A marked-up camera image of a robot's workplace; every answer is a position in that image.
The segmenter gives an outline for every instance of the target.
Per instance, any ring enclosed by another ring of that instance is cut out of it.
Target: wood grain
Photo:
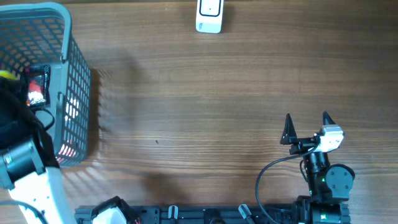
[[[254,183],[327,110],[346,139],[332,163],[357,178],[352,223],[398,218],[398,7],[384,1],[226,2],[223,31],[195,30],[195,2],[67,4],[93,74],[90,151],[63,170],[73,208],[256,204]],[[264,202],[306,195],[299,160],[273,167]],[[2,199],[9,198],[0,191]],[[0,223],[25,223],[17,208]]]

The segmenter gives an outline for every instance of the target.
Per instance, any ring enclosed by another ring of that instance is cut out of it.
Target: cable
[[[47,110],[45,108],[39,108],[37,110],[34,110],[34,113],[36,113],[36,111],[44,111],[44,112],[48,113],[49,115],[51,115],[52,121],[50,122],[50,124],[48,124],[47,126],[44,127],[44,131],[48,131],[55,123],[54,116],[52,115],[52,113],[49,110]]]
[[[301,174],[303,174],[304,180],[308,183],[307,176],[304,174],[303,167],[302,167],[303,162],[304,162],[304,160],[302,160],[302,161],[300,162],[300,172],[301,172]]]
[[[309,150],[309,151],[307,151],[307,152],[305,152],[305,153],[303,153],[303,154],[299,154],[299,155],[295,155],[295,156],[288,156],[288,157],[285,157],[285,158],[278,159],[278,160],[276,160],[276,161],[274,161],[274,162],[271,162],[270,164],[266,165],[266,166],[260,171],[259,176],[257,177],[257,180],[256,180],[256,199],[257,199],[257,203],[259,204],[259,207],[260,207],[262,213],[263,213],[269,220],[271,220],[273,223],[280,224],[280,223],[276,222],[273,218],[271,218],[271,216],[267,213],[266,209],[262,206],[262,203],[261,203],[261,201],[260,201],[260,196],[259,196],[259,183],[260,183],[261,176],[263,175],[263,173],[264,173],[268,168],[270,168],[271,166],[273,166],[273,165],[275,165],[275,164],[277,164],[277,163],[279,163],[279,162],[284,162],[284,161],[287,161],[287,160],[296,159],[296,158],[299,158],[299,157],[303,157],[303,156],[309,155],[309,154],[313,153],[316,149],[317,149],[317,146],[313,147],[311,150]]]
[[[29,210],[31,210],[33,212],[33,214],[36,216],[36,218],[38,218],[42,222],[42,224],[49,224],[49,223],[47,223],[46,219],[44,218],[44,215],[41,212],[39,212],[35,207],[29,205],[28,203],[20,202],[20,201],[15,200],[15,201],[3,201],[3,202],[0,202],[0,205],[20,205],[20,206],[23,206],[23,207],[28,208]]]

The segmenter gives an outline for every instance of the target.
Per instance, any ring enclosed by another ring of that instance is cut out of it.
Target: item in basket
[[[24,73],[28,84],[27,105],[36,108],[49,104],[50,66],[25,68]]]

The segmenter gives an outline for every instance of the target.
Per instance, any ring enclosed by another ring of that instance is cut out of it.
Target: yellow object
[[[17,80],[17,77],[15,77],[15,75],[5,70],[0,70],[0,77],[4,77],[10,80]]]

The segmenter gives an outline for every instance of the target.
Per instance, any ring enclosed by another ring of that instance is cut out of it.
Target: gray basket
[[[51,66],[54,153],[62,167],[76,165],[87,155],[91,74],[72,36],[70,13],[52,2],[0,6],[0,70],[20,75],[37,64]],[[44,125],[52,120],[42,111],[36,116]]]

